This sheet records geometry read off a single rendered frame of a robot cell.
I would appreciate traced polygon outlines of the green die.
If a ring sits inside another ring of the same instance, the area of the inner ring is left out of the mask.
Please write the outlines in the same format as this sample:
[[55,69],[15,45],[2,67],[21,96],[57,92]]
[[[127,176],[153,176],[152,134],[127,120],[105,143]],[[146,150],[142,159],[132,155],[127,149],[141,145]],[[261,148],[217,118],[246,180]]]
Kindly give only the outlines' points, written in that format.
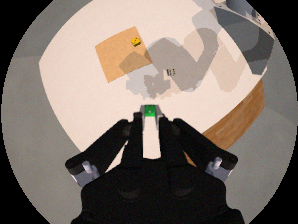
[[155,117],[154,104],[145,104],[145,117]]

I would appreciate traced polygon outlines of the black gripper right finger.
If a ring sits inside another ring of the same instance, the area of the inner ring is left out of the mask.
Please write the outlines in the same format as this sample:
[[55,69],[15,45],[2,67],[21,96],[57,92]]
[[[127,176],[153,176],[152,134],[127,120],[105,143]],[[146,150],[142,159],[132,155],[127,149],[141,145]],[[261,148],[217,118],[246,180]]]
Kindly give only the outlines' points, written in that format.
[[159,105],[155,105],[160,155],[166,160],[170,192],[176,196],[187,195],[196,183],[185,153],[197,168],[224,183],[238,162],[237,156],[219,148],[181,118],[170,121],[164,116]]

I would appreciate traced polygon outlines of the grey die with black pips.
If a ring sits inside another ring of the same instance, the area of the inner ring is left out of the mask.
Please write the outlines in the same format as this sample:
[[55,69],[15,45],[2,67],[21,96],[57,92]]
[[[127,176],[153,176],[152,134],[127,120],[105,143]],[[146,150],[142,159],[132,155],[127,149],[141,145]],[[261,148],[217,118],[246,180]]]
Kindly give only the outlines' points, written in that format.
[[167,74],[168,74],[168,76],[176,75],[175,68],[169,68],[169,69],[167,69]]

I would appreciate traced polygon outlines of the orange mat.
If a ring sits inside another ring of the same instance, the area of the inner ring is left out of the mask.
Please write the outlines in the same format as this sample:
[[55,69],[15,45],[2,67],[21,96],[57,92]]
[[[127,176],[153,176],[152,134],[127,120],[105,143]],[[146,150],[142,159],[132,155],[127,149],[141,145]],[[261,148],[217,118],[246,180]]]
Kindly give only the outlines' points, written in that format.
[[[136,47],[131,43],[135,37],[141,42]],[[108,83],[153,63],[135,26],[102,41],[95,49]]]

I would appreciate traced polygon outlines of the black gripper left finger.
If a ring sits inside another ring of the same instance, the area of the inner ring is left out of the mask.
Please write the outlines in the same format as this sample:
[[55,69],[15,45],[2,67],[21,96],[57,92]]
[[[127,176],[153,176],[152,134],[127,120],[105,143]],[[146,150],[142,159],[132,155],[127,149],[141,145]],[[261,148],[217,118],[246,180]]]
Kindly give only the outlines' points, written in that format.
[[145,105],[141,105],[139,112],[133,113],[133,121],[119,120],[85,151],[65,162],[65,167],[80,187],[103,175],[128,140],[114,185],[124,198],[132,199],[141,194],[144,110]]

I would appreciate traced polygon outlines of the yellow die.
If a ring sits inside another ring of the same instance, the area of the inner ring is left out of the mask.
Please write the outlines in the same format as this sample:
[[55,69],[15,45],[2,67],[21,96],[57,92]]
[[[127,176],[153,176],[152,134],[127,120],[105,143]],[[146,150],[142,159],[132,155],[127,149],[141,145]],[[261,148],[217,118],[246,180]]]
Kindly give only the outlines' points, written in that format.
[[135,37],[134,39],[132,39],[131,42],[134,45],[134,47],[136,47],[136,46],[138,46],[138,45],[141,44],[140,43],[140,40],[137,37]]

